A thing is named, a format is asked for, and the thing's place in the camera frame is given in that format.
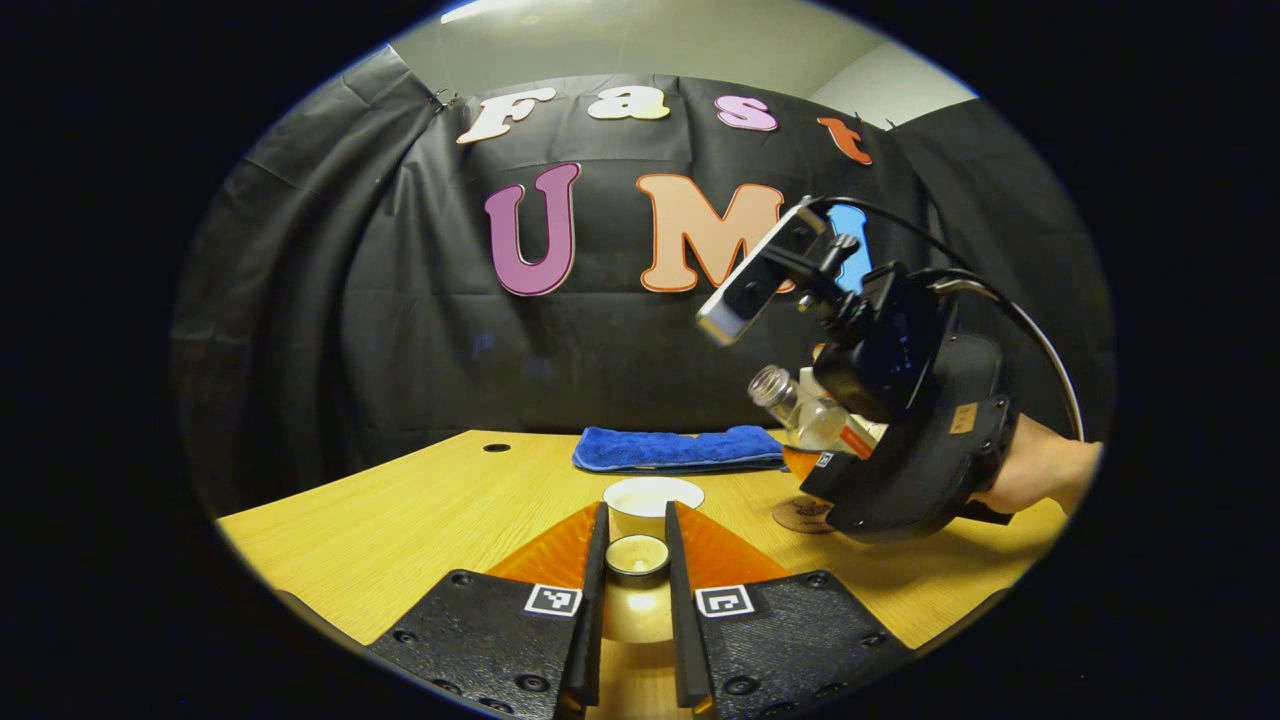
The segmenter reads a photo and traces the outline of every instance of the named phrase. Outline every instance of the cork coaster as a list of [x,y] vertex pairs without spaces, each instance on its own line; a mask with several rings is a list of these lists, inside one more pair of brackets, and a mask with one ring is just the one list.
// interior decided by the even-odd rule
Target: cork coaster
[[773,519],[783,528],[797,533],[832,533],[836,528],[824,521],[832,507],[829,502],[801,495],[774,506]]

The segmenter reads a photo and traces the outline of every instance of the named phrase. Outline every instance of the wooden table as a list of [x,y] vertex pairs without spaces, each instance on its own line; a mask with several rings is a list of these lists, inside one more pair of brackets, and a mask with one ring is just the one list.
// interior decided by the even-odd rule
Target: wooden table
[[[264,582],[371,643],[454,568],[485,571],[620,475],[573,468],[579,436],[471,430],[323,487],[228,515],[219,525]],[[490,443],[511,446],[485,452]],[[909,647],[1009,588],[1048,551],[1066,516],[1052,501],[1007,527],[955,520],[899,544],[801,534],[771,509],[799,493],[777,470],[687,475],[699,509],[794,573],[827,569]],[[671,643],[603,641],[594,717],[691,717],[675,707]]]

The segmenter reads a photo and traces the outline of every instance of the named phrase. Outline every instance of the letter m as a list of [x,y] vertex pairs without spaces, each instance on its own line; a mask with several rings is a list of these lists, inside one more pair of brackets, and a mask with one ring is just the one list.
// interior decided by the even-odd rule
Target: letter m
[[[698,273],[685,263],[685,243],[694,251],[712,286],[719,287],[741,254],[750,252],[778,222],[782,193],[763,184],[741,184],[721,217],[694,181],[652,174],[636,181],[653,201],[653,266],[640,282],[654,292],[684,292],[698,286]],[[790,281],[780,292],[795,287]]]

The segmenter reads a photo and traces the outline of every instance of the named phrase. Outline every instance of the purple letter u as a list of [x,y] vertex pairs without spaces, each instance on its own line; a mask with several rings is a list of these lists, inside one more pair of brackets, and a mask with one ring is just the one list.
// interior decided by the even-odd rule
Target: purple letter u
[[568,277],[573,268],[573,181],[582,172],[577,163],[556,165],[534,181],[547,197],[547,256],[527,263],[520,254],[517,208],[524,186],[504,187],[485,200],[489,237],[493,242],[493,269],[498,282],[515,295],[547,295]]

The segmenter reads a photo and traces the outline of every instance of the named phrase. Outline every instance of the white cup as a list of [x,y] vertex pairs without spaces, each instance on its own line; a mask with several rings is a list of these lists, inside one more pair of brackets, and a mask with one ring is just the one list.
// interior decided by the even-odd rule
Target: white cup
[[667,502],[698,509],[705,497],[694,483],[659,475],[627,478],[604,488],[604,503],[609,506],[618,538],[653,536],[666,541]]

